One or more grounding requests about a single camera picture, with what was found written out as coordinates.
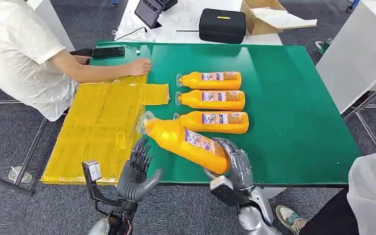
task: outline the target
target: yellow packaging material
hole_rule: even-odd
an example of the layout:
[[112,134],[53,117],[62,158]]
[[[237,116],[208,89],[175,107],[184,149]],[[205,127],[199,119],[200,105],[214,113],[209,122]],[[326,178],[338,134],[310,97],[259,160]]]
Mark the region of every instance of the yellow packaging material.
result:
[[144,105],[167,104],[168,84],[146,84],[146,76],[113,83],[81,84],[41,177],[45,184],[85,184],[81,163],[100,164],[102,185],[118,182],[134,143]]

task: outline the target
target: white cloth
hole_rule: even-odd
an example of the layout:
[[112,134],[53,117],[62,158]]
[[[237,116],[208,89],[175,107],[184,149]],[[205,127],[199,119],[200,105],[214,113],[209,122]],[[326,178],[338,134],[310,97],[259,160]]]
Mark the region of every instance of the white cloth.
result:
[[47,62],[64,50],[24,0],[0,0],[0,88],[57,120],[78,83]]
[[360,235],[376,235],[376,153],[359,157],[349,173],[348,203]]

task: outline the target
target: humanoid robot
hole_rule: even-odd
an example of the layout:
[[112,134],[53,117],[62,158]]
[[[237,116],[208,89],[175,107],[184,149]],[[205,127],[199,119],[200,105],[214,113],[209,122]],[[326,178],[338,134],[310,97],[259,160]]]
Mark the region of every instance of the humanoid robot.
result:
[[[228,179],[204,169],[210,177],[211,193],[228,206],[236,206],[240,225],[248,235],[280,235],[272,227],[273,213],[262,190],[253,183],[253,175],[247,154],[232,142],[214,138],[227,152],[230,158],[231,174]],[[161,180],[162,170],[156,170],[149,179],[146,173],[152,159],[148,155],[150,146],[147,138],[140,139],[132,150],[130,159],[125,163],[117,185],[118,196],[115,200],[104,197],[97,188],[96,180],[101,178],[100,167],[95,161],[83,162],[90,197],[94,200],[96,211],[106,215],[90,230],[89,235],[130,235],[133,231],[132,220],[140,202],[148,191]],[[101,211],[98,203],[110,205],[110,213]]]

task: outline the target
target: robot finger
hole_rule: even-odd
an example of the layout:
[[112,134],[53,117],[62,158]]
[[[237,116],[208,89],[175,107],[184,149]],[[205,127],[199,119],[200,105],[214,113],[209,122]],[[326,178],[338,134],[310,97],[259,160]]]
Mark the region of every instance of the robot finger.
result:
[[149,157],[146,158],[146,163],[145,163],[145,166],[143,168],[143,172],[146,173],[148,171],[152,157],[153,157],[153,154],[150,154]]

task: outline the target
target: gray carpet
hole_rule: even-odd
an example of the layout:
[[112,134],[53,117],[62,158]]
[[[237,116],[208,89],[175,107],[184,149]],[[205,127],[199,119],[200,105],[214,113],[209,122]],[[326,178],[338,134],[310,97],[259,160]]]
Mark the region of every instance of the gray carpet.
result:
[[[93,47],[98,40],[111,40],[126,1],[113,8],[108,0],[51,0],[74,46]],[[350,15],[344,0],[282,0],[291,13],[304,19],[318,19],[318,26],[285,31],[280,34],[285,45],[304,45],[317,58],[314,41],[334,37]],[[0,90],[0,99],[10,99]],[[364,112],[376,133],[376,110]],[[23,105],[0,106],[0,177],[7,178],[11,165],[20,165],[42,118]],[[48,123],[37,146],[28,172],[34,179],[24,185],[36,190],[25,197],[0,188],[0,235],[70,235],[86,234],[101,215],[91,207],[83,186],[53,186],[39,182],[51,154],[63,120]],[[347,123],[364,154],[376,152],[358,120]],[[114,197],[114,187],[102,187]],[[271,200],[272,205],[286,204],[302,217],[312,218],[339,189],[288,188]],[[157,187],[140,204],[134,220],[136,235],[174,234],[244,234],[235,210],[227,208],[202,187]],[[289,234],[279,222],[275,226]]]

